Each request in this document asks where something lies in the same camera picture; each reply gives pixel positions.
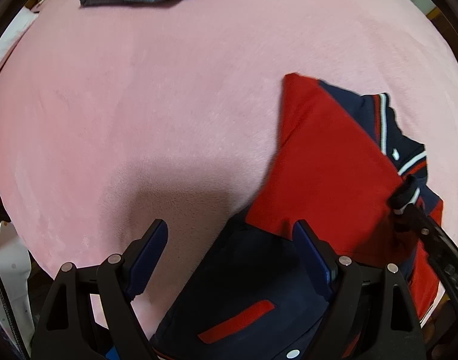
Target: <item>silver screw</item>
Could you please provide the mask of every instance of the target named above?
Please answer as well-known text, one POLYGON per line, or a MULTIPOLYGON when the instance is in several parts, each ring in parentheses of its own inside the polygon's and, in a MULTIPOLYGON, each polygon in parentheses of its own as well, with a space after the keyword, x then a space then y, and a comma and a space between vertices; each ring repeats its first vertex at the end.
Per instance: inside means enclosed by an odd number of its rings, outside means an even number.
POLYGON ((348 256, 341 256, 339 257, 339 262, 343 265, 343 266, 349 266, 352 264, 352 260, 350 259, 350 257, 348 256))
POLYGON ((107 259, 109 264, 117 264, 120 260, 122 260, 122 257, 120 257, 120 254, 112 254, 107 259))
POLYGON ((62 272, 68 272, 72 269, 74 265, 71 263, 71 262, 65 262, 62 264, 62 266, 60 267, 60 270, 62 272))
POLYGON ((387 264, 387 270, 395 274, 398 272, 399 268, 396 264, 390 263, 390 264, 387 264))

